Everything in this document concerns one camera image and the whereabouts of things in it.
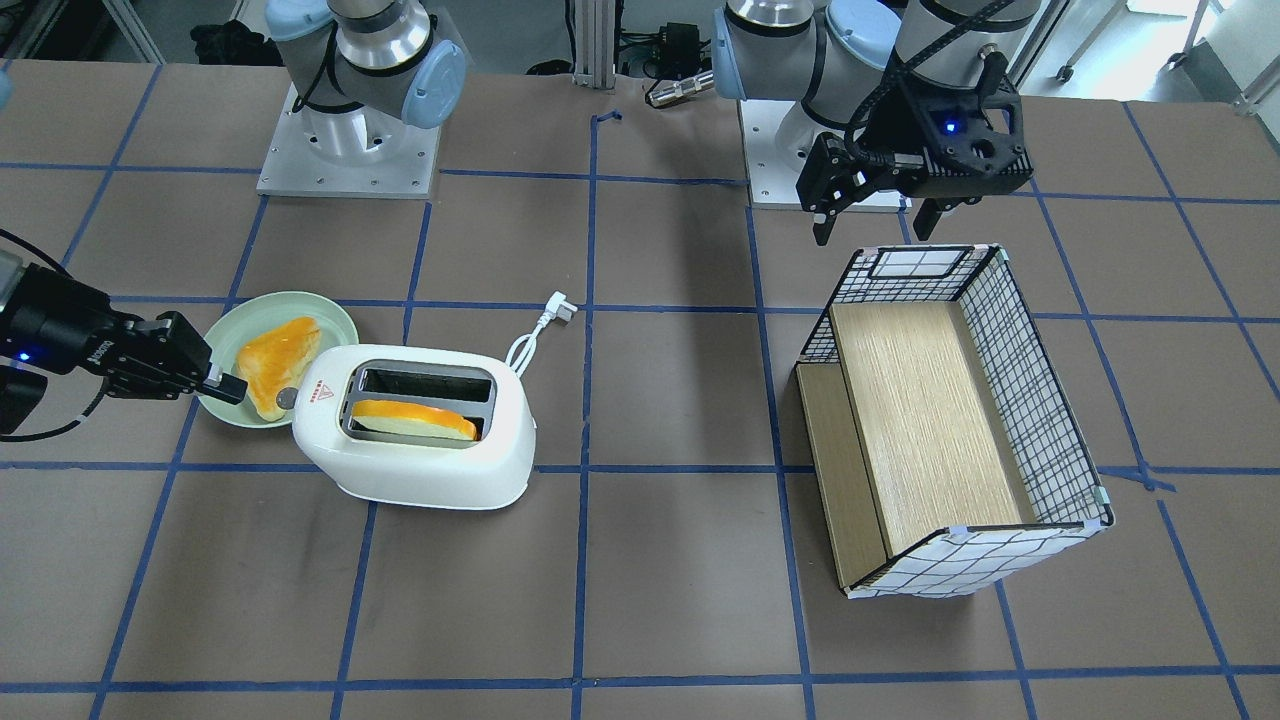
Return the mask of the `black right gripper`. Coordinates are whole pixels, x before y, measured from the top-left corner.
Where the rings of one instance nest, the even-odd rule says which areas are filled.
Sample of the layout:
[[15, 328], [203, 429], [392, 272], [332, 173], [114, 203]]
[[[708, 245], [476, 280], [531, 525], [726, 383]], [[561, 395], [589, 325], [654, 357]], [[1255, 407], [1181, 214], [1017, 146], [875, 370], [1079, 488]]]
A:
[[248, 384], [216, 370], [212, 350], [178, 311], [146, 319], [102, 291], [45, 266], [3, 264], [3, 356], [54, 374], [83, 369], [119, 398], [198, 393], [239, 405]]

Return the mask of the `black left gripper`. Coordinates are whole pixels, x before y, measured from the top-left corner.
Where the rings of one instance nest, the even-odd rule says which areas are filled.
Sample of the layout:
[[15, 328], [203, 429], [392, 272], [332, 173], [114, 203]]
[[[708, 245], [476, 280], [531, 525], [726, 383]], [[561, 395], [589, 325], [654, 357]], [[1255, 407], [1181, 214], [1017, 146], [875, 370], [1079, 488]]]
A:
[[[829, 242], [838, 213], [854, 205], [883, 200], [890, 211], [902, 206], [902, 193], [876, 173], [852, 160], [844, 137], [818, 133], [813, 138], [796, 179], [796, 193], [800, 208], [812, 214], [812, 233], [819, 247]], [[931, 238], [945, 213], [946, 206], [938, 199], [920, 200], [911, 222], [919, 242]]]

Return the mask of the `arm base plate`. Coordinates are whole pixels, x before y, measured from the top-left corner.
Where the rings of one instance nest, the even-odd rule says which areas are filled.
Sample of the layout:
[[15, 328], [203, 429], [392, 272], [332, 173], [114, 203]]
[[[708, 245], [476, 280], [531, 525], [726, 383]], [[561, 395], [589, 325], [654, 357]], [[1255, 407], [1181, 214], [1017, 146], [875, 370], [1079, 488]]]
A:
[[797, 178], [826, 127], [806, 115], [797, 101], [742, 100], [739, 119], [751, 206], [799, 210]]
[[256, 183], [264, 196], [428, 200], [436, 174], [438, 128], [406, 126], [371, 108], [293, 111], [291, 87]]

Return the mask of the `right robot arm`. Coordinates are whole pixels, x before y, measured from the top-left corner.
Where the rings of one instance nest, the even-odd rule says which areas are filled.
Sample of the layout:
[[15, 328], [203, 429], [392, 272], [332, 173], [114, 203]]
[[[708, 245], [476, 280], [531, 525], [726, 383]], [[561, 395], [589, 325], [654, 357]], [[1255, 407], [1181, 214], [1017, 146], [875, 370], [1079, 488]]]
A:
[[[268, 33], [292, 90], [256, 184], [314, 199], [425, 199], [440, 128], [467, 74], [465, 51], [421, 1], [270, 1]], [[178, 313], [111, 306], [51, 258], [3, 255], [3, 424], [44, 397], [47, 374], [84, 369], [118, 398], [198, 393], [229, 404], [246, 383]]]

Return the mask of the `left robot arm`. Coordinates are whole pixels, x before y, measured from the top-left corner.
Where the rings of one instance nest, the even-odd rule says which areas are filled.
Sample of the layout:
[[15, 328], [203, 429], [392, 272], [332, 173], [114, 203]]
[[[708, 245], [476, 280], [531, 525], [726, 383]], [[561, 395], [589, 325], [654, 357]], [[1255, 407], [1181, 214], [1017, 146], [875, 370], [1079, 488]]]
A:
[[818, 126], [795, 184], [818, 245], [841, 211], [883, 191], [920, 201], [924, 241], [945, 213], [1034, 174], [1007, 54], [1038, 6], [728, 1], [716, 13], [716, 88], [794, 101]]

